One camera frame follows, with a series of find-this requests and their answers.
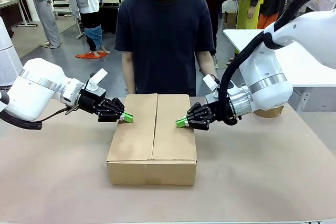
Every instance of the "dark blue t-shirt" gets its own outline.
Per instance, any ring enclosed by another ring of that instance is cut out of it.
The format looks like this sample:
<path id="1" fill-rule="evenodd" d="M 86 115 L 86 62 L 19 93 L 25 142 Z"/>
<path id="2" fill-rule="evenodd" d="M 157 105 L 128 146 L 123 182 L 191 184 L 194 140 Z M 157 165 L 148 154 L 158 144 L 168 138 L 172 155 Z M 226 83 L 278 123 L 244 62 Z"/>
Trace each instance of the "dark blue t-shirt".
<path id="1" fill-rule="evenodd" d="M 196 51 L 214 49 L 205 0 L 124 0 L 115 50 L 132 52 L 140 94 L 196 95 Z"/>

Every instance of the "floor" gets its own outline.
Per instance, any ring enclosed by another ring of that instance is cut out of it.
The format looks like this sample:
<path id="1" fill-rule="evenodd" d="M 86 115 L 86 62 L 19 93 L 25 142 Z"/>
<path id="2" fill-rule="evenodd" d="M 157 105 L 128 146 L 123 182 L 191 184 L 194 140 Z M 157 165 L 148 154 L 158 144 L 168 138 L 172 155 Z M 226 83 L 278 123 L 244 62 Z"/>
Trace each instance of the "floor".
<path id="1" fill-rule="evenodd" d="M 59 33 L 64 32 L 76 23 L 76 21 L 71 17 L 57 17 L 56 22 Z M 14 36 L 12 38 L 12 42 L 20 58 L 37 48 L 38 44 L 46 42 L 46 37 L 41 23 L 32 22 L 31 24 L 37 24 L 37 27 L 13 28 Z"/>
<path id="2" fill-rule="evenodd" d="M 221 62 L 226 62 L 229 58 L 232 58 L 234 54 L 234 47 L 229 40 L 222 33 L 222 24 L 220 22 L 220 28 L 217 35 L 217 59 Z M 73 26 L 61 34 L 61 40 L 64 42 L 60 48 L 49 49 L 38 47 L 32 52 L 28 53 L 21 60 L 24 64 L 27 60 L 41 57 L 50 62 L 53 62 L 61 66 L 66 76 L 71 78 L 77 78 L 82 82 L 89 79 L 89 75 L 92 72 L 97 72 L 101 68 L 104 68 L 108 75 L 102 80 L 100 85 L 108 90 L 108 97 L 124 97 L 127 95 L 126 86 L 122 76 L 121 69 L 121 53 L 114 50 L 114 35 L 110 33 L 103 34 L 103 40 L 108 50 L 111 50 L 111 54 L 102 59 L 86 60 L 75 58 L 76 54 L 83 54 L 88 52 L 88 45 L 85 37 L 76 39 L 77 35 L 76 26 Z M 221 77 L 225 69 L 218 70 L 218 75 Z M 197 95 L 204 96 L 209 93 L 209 89 L 202 82 L 202 73 L 197 71 Z M 240 85 L 243 83 L 240 73 L 235 73 L 233 81 Z M 334 97 L 336 97 L 336 90 L 328 89 L 329 95 L 321 95 L 320 91 L 315 92 L 312 98 L 307 104 L 307 110 L 319 111 L 319 107 L 325 110 L 336 111 L 333 108 L 335 103 Z M 298 101 L 298 95 L 293 94 L 289 100 L 289 104 L 295 107 Z M 324 141 L 325 145 L 329 147 L 331 151 L 336 154 L 336 141 L 334 140 L 334 125 L 336 125 L 336 113 L 301 113 L 301 117 L 305 122 L 314 130 L 314 132 Z"/>

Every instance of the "robotic hand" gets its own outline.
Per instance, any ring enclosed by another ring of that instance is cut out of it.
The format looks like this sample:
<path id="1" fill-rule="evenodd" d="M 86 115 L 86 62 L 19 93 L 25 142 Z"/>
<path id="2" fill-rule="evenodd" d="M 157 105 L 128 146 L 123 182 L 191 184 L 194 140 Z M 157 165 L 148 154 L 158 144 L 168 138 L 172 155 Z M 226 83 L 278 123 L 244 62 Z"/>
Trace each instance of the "robotic hand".
<path id="1" fill-rule="evenodd" d="M 190 126 L 208 130 L 214 121 L 235 125 L 237 118 L 256 110 L 269 110 L 284 105 L 292 95 L 275 55 L 275 50 L 298 42 L 321 64 L 336 69 L 335 49 L 336 9 L 313 12 L 293 21 L 299 8 L 310 0 L 293 0 L 278 21 L 268 26 L 232 61 L 222 81 L 206 76 L 204 81 L 215 91 L 206 96 L 207 104 L 192 106 L 187 116 L 176 121 L 177 127 Z M 231 78 L 237 69 L 246 82 L 236 87 Z"/>
<path id="2" fill-rule="evenodd" d="M 107 75 L 103 69 L 91 76 L 86 84 L 65 76 L 60 66 L 41 58 L 27 61 L 12 88 L 0 90 L 0 119 L 28 130 L 40 130 L 41 121 L 34 121 L 42 114 L 50 99 L 65 104 L 56 112 L 66 114 L 82 109 L 98 116 L 98 122 L 117 120 L 131 123 L 133 116 L 124 111 L 118 98 L 105 98 L 106 90 L 98 83 Z"/>

